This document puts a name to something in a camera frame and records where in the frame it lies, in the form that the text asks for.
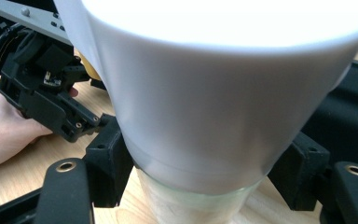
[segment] finger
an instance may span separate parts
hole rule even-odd
[[[34,119],[25,119],[23,122],[23,131],[32,139],[42,136],[51,134],[52,131],[47,127],[43,126],[39,122]]]
[[[72,97],[78,96],[79,91],[75,88],[71,88],[71,90],[69,90],[69,95]]]

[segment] metal screw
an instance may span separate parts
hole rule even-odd
[[[26,16],[26,17],[30,17],[30,9],[28,7],[23,7],[21,9],[21,15]]]

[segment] wooden table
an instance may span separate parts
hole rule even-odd
[[[114,115],[106,91],[90,87],[89,83],[76,84],[78,102],[96,115]],[[76,143],[68,143],[57,135],[41,138],[29,145],[14,158],[0,165],[0,205],[7,203],[43,184],[47,168],[55,161],[65,158],[82,158],[85,148],[94,135],[83,136]],[[237,223],[319,223],[321,205],[314,212],[293,212],[284,203],[278,191],[266,178],[250,196],[241,212],[235,217]],[[95,209],[96,223],[157,223],[145,203],[145,197],[136,172],[131,173],[129,184],[120,207]]]

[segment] cup bottom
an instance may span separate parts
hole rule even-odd
[[[259,182],[226,194],[173,189],[137,169],[147,203],[159,224],[230,224]]]

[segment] hand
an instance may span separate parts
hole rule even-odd
[[[51,130],[34,119],[25,119],[0,93],[0,163],[8,160],[37,137]]]

